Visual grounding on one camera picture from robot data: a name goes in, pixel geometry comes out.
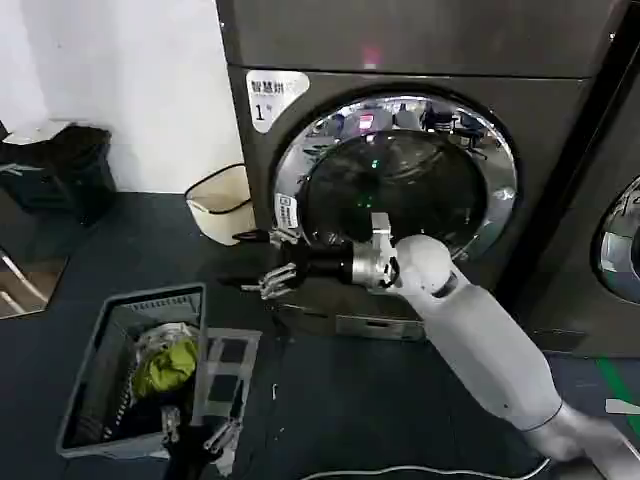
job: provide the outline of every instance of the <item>white bucket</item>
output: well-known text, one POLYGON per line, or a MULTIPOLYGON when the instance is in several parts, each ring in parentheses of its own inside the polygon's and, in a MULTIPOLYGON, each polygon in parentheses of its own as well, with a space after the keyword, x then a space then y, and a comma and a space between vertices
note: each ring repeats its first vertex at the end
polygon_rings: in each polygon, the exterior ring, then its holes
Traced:
POLYGON ((189 188, 185 198, 202 233, 218 243, 235 245, 234 235, 256 228, 244 163, 209 175, 189 188))

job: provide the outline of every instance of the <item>cable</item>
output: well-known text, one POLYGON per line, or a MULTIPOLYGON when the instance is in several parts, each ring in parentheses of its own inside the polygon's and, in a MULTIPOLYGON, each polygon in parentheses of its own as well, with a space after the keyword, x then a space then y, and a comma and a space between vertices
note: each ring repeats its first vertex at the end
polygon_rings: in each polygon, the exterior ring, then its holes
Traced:
POLYGON ((315 480, 316 478, 327 478, 327 477, 336 477, 336 476, 347 476, 347 475, 363 475, 363 476, 373 476, 373 475, 384 475, 385 473, 391 472, 399 472, 406 470, 418 470, 421 472, 428 473, 436 473, 438 475, 470 475, 481 478, 488 478, 490 480, 529 480, 530 478, 538 475, 542 470, 544 470, 547 465, 549 465, 550 460, 547 458, 544 462, 542 462, 535 470, 527 473, 522 477, 502 477, 500 475, 492 475, 491 473, 482 473, 482 472, 474 472, 473 470, 440 470, 438 468, 431 467, 422 467, 420 465, 398 465, 396 467, 387 467, 381 470, 336 470, 333 472, 320 472, 314 473, 312 475, 308 475, 300 480, 315 480))

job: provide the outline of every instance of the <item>white wall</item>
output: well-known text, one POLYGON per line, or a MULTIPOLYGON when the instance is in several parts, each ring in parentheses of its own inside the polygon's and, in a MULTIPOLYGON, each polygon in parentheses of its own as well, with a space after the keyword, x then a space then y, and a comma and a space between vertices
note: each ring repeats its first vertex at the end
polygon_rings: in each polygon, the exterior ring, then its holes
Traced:
POLYGON ((119 189, 184 192, 242 160, 214 0, 21 0, 21 8, 51 117, 113 131, 119 189))
POLYGON ((7 130, 46 117, 20 0, 0 0, 0 121, 7 130))

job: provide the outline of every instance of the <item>white label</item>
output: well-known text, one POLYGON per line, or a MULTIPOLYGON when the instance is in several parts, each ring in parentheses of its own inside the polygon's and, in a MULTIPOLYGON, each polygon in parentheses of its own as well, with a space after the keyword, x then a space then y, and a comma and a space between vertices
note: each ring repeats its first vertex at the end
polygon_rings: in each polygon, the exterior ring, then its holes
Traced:
POLYGON ((308 89, 309 77, 302 72, 251 70, 247 73, 247 92, 253 128, 267 133, 282 112, 308 89))
POLYGON ((298 227, 298 202, 295 198, 276 193, 276 221, 278 228, 298 227))

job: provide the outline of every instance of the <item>gray washing machine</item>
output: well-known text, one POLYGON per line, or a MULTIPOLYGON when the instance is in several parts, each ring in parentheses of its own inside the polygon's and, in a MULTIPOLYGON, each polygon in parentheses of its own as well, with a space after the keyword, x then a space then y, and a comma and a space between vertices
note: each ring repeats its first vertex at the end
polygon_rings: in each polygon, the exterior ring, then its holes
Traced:
POLYGON ((640 3, 632 10, 635 58, 512 308, 547 350, 640 355, 640 3))
MULTIPOLYGON (((403 179, 415 208, 394 203, 397 188, 382 203, 443 240, 472 281, 493 288, 626 6, 219 1, 258 226, 339 245, 353 238, 356 208, 379 208, 384 175, 374 186, 368 179, 392 164, 392 180, 403 179), (322 182, 325 203, 309 207, 308 179, 327 161, 336 169, 322 182)), ((404 302, 322 280, 281 304, 328 319, 313 324, 338 333, 421 331, 406 323, 415 314, 404 302)))

